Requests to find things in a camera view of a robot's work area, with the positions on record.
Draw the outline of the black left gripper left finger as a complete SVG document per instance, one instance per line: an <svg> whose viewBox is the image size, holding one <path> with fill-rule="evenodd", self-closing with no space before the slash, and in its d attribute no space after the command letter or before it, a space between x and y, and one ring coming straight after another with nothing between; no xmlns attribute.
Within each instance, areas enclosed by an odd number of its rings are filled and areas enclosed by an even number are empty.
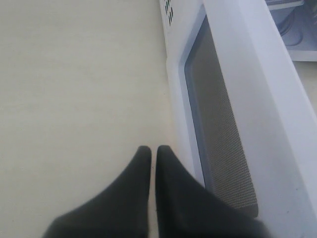
<svg viewBox="0 0 317 238"><path fill-rule="evenodd" d="M146 238L152 153L140 146L124 171L100 194L56 218L46 238Z"/></svg>

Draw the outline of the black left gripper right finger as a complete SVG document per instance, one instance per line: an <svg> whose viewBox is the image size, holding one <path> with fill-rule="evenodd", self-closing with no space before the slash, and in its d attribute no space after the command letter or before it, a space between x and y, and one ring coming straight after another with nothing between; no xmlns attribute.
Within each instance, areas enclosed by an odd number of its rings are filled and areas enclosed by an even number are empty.
<svg viewBox="0 0 317 238"><path fill-rule="evenodd" d="M155 196L161 238L269 238L260 221L199 184L168 145L157 150Z"/></svg>

